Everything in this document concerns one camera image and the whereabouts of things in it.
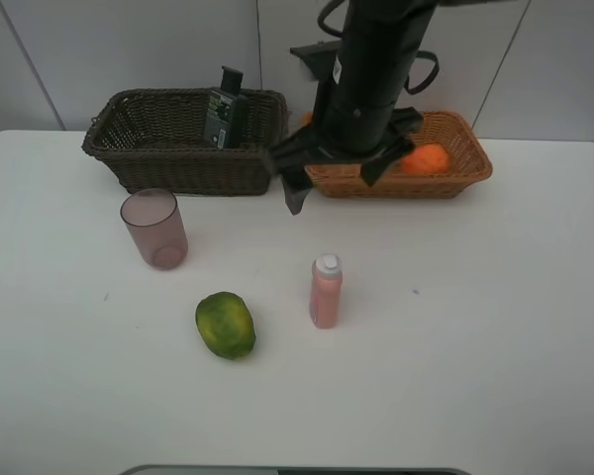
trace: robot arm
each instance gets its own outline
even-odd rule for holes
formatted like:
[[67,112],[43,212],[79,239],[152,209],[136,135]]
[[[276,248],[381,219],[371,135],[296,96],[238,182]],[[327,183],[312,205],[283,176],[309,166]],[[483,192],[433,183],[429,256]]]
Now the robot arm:
[[[361,165],[361,177],[372,186],[414,144],[407,134],[423,125],[414,108],[395,109],[403,89],[424,90],[438,74],[438,59],[419,51],[436,8],[487,3],[483,0],[349,0],[344,30],[326,18],[344,0],[332,0],[318,23],[340,41],[293,48],[319,81],[312,124],[269,151],[267,167],[279,174],[286,205],[301,212],[313,184],[305,171],[311,164]],[[420,86],[409,87],[416,57],[436,67]]]

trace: pink cup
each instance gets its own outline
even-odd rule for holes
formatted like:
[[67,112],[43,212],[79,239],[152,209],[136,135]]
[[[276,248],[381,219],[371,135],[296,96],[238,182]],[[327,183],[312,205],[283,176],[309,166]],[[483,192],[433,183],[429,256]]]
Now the pink cup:
[[126,224],[144,261],[159,270],[180,265],[187,255],[187,235],[176,197],[150,188],[128,198],[121,206]]

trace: basket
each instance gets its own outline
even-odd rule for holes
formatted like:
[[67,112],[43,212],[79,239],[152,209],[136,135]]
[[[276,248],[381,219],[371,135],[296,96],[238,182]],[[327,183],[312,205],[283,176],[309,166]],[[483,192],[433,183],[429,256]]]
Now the basket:
[[209,89],[135,89],[115,95],[86,134],[83,150],[105,163],[130,193],[262,195],[270,175],[263,151],[287,130],[286,101],[271,91],[243,90],[247,118],[240,147],[203,141]]
[[453,198],[467,186],[489,178],[491,162],[471,127],[453,112],[426,112],[423,129],[411,134],[416,145],[439,143],[449,155],[448,173],[408,175],[397,162],[373,187],[360,177],[360,165],[310,165],[315,188],[332,198]]

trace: orange wicker basket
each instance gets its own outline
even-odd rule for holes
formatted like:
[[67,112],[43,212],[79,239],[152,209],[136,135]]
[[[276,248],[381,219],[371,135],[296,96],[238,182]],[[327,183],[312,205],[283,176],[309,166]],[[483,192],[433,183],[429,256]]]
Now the orange wicker basket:
[[449,155],[449,171],[439,175],[408,175],[400,163],[373,187],[360,177],[359,165],[310,165],[306,171],[315,188],[332,198],[453,198],[467,186],[487,179],[493,166],[471,127],[453,112],[426,112],[423,129],[411,134],[416,145],[439,143]]

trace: bottle cap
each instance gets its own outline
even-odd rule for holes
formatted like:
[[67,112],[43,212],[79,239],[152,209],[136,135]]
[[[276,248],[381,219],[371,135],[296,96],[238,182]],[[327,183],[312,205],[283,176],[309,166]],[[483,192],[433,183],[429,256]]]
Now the bottle cap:
[[334,254],[324,254],[315,261],[317,271],[324,277],[337,277],[341,275],[341,260]]

